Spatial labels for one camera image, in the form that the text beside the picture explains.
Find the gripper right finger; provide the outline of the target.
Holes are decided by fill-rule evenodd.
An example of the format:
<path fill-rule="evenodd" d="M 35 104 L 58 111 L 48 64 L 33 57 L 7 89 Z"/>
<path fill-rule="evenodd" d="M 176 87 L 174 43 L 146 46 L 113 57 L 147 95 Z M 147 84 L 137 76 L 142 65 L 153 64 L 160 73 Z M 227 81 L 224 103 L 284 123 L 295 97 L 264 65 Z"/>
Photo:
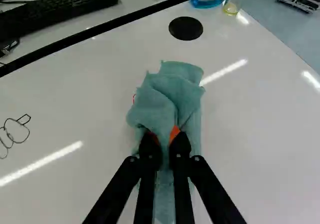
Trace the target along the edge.
<path fill-rule="evenodd" d="M 190 180 L 213 223 L 246 223 L 206 160 L 201 155 L 190 156 L 191 148 L 187 134 L 174 126 L 169 139 L 169 163 L 174 177 L 175 222 L 195 223 Z"/>

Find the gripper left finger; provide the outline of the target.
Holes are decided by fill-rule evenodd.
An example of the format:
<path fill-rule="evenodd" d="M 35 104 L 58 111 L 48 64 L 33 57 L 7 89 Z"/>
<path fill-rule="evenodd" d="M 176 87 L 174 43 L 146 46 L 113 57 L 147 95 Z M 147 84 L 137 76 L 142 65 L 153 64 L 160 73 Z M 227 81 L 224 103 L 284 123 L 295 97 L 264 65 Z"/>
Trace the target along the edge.
<path fill-rule="evenodd" d="M 162 149 L 155 134 L 144 133 L 138 157 L 128 156 L 106 186 L 83 223 L 117 223 L 125 204 L 138 184 L 133 223 L 154 222 L 156 174 L 162 164 Z"/>

